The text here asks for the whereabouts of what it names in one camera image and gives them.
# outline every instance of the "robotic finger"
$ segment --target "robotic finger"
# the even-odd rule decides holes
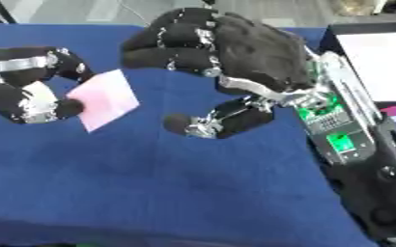
[[[219,104],[207,117],[173,114],[165,128],[173,133],[210,139],[225,139],[273,121],[273,101],[246,96]]]

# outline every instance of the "table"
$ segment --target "table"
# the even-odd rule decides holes
[[[0,25],[0,47],[65,46],[97,72],[119,66],[133,26]],[[324,29],[296,29],[317,47]],[[142,106],[89,135],[79,119],[0,118],[0,243],[145,246],[143,237],[247,246],[375,246],[339,205],[291,110],[224,141],[162,129],[163,115],[204,115],[228,96],[210,79],[125,70]],[[74,84],[50,82],[64,94]]]

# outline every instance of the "paper sheet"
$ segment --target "paper sheet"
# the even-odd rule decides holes
[[[88,132],[111,123],[139,106],[119,69],[94,76],[73,89],[68,97],[84,103],[85,110],[79,118]]]
[[[374,101],[396,101],[396,33],[340,35],[338,40]]]

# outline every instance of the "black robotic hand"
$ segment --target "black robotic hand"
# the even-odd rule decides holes
[[[80,84],[94,74],[66,48],[0,49],[0,114],[17,124],[38,124],[81,113],[82,103],[75,99],[57,100],[42,83],[55,75]]]
[[[174,115],[166,127],[180,134],[226,138],[272,120],[268,100],[309,85],[303,40],[237,14],[178,9],[122,46],[132,69],[163,68],[215,77],[216,89],[248,95],[223,103],[206,118]]]

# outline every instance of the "black glove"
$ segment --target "black glove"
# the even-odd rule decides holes
[[[215,10],[190,8],[164,14],[126,41],[122,54],[123,64],[133,69],[164,68],[209,77],[223,74],[278,93],[310,87],[301,38]],[[224,91],[222,84],[217,88]],[[243,86],[238,89],[248,91]]]
[[[14,61],[19,60],[19,65],[16,66]],[[35,124],[66,119],[83,111],[83,104],[75,99],[43,101],[44,98],[40,99],[34,92],[28,91],[38,81],[47,81],[54,75],[78,83],[83,83],[94,75],[79,57],[66,48],[0,49],[0,62],[4,62],[0,66],[2,116],[17,124]]]

